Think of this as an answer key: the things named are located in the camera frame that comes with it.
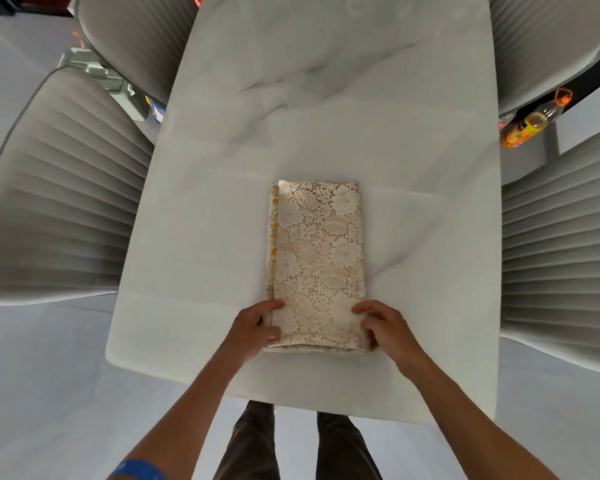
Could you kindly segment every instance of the table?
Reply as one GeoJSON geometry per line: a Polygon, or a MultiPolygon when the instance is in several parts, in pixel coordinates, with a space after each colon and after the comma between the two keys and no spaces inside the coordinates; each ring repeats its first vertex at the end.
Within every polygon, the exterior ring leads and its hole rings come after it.
{"type": "MultiPolygon", "coordinates": [[[[495,413],[501,202],[488,0],[205,0],[155,149],[108,360],[192,381],[263,298],[273,181],[360,183],[368,296],[495,413]]],[[[261,353],[228,394],[430,419],[377,352],[261,353]]]]}

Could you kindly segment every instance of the floral lace pattern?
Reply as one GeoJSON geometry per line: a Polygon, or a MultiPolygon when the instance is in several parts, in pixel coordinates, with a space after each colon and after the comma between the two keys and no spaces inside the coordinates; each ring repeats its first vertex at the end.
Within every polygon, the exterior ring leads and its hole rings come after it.
{"type": "Polygon", "coordinates": [[[287,306],[266,323],[282,329],[268,350],[368,351],[358,184],[291,183],[271,189],[266,297],[287,306]]]}

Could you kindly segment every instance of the blue wristband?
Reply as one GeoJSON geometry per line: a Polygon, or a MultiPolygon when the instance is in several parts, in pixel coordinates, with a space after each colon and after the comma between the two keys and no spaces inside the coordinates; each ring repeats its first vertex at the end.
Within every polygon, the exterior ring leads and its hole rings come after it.
{"type": "Polygon", "coordinates": [[[144,460],[123,461],[113,471],[110,478],[113,479],[116,475],[126,475],[137,480],[166,480],[160,468],[144,460]]]}

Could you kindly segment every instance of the orange juice bottle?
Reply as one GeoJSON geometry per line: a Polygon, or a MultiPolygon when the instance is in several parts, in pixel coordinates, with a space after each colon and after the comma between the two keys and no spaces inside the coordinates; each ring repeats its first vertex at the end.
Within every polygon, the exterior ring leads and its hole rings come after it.
{"type": "Polygon", "coordinates": [[[517,148],[533,138],[564,112],[564,107],[573,99],[573,92],[560,88],[555,92],[553,101],[540,104],[534,112],[520,121],[502,140],[507,148],[517,148]]]}

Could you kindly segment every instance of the yellow label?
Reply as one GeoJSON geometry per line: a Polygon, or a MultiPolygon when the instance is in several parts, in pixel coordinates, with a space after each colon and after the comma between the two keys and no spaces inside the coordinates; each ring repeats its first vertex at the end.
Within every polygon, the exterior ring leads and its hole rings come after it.
{"type": "Polygon", "coordinates": [[[505,136],[503,144],[509,148],[515,148],[529,140],[529,138],[540,133],[540,131],[542,131],[542,128],[531,126],[528,118],[526,118],[524,121],[520,121],[516,127],[505,136]]]}

